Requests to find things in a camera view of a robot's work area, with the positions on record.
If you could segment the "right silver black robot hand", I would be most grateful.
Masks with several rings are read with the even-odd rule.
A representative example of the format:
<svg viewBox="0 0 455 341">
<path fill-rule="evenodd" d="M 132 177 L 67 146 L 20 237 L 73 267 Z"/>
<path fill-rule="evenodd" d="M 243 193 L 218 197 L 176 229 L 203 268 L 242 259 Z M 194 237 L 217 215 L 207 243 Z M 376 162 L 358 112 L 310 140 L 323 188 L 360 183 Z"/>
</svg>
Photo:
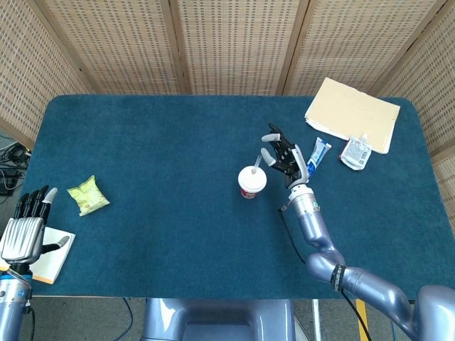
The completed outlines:
<svg viewBox="0 0 455 341">
<path fill-rule="evenodd" d="M 268 123 L 268 126 L 270 131 L 261 141 L 272 146 L 275 156 L 266 148 L 261 148 L 264 162 L 268 167 L 284 174 L 286 188 L 307 184 L 310 175 L 299 146 L 290 142 L 279 127 L 272 123 Z"/>
</svg>

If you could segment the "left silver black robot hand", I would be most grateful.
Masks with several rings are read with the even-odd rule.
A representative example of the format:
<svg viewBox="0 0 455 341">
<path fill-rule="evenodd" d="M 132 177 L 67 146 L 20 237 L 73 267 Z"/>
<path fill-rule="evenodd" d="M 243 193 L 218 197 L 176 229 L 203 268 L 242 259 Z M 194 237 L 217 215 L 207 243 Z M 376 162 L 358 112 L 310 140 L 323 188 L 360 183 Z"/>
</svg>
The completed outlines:
<svg viewBox="0 0 455 341">
<path fill-rule="evenodd" d="M 35 263 L 42 254 L 63 248 L 70 241 L 66 235 L 59 241 L 44 244 L 43 238 L 57 188 L 43 186 L 21 196 L 14 215 L 3 234 L 1 258 L 9 265 Z"/>
</svg>

